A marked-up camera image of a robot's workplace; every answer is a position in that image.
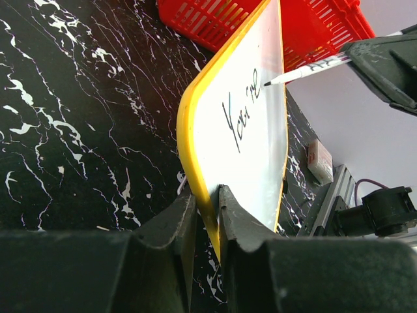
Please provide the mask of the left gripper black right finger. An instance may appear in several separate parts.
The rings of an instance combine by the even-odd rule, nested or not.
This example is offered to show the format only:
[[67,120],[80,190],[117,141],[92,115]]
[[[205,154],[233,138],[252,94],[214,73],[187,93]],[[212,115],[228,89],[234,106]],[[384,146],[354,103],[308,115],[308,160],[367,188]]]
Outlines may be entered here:
[[416,253],[400,241],[280,237],[219,189],[229,312],[415,312]]

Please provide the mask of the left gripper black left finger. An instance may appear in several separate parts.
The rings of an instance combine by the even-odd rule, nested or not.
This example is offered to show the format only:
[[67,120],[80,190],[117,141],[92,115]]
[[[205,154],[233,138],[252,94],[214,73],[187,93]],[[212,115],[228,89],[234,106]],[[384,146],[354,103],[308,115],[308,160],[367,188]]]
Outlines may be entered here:
[[2,231],[2,312],[189,312],[195,196],[134,231]]

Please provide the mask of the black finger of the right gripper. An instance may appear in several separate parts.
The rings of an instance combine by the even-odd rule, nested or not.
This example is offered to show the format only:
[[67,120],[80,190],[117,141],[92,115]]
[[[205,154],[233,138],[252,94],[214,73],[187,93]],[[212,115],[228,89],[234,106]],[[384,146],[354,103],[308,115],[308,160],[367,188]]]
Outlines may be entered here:
[[416,33],[346,43],[348,66],[393,109],[416,115]]

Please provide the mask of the white marker black cap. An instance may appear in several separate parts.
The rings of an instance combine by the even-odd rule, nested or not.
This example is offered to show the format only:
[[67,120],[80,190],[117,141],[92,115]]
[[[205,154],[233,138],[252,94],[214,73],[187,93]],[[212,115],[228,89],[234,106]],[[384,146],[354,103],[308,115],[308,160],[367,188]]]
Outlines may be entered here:
[[319,61],[308,63],[289,72],[285,72],[284,74],[280,74],[269,82],[264,83],[264,86],[288,83],[349,62],[351,62],[351,59],[345,53],[337,53]]

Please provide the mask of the white board yellow frame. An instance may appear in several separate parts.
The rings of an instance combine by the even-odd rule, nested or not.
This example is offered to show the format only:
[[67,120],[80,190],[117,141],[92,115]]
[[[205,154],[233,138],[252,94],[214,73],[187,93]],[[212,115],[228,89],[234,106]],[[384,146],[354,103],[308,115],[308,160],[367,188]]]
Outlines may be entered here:
[[180,162],[215,253],[220,185],[276,231],[288,157],[279,1],[263,1],[186,88],[177,115]]

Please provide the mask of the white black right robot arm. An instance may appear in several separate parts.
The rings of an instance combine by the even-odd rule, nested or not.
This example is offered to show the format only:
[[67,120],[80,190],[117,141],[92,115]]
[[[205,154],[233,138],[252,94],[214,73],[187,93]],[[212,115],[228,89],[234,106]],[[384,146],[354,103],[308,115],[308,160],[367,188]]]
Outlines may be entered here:
[[[416,115],[416,27],[398,35],[349,42],[341,52],[374,95],[395,110]],[[381,186],[353,208],[337,197],[327,226],[319,227],[315,234],[389,237],[407,233],[416,225],[416,208],[410,198],[413,192],[405,186]]]

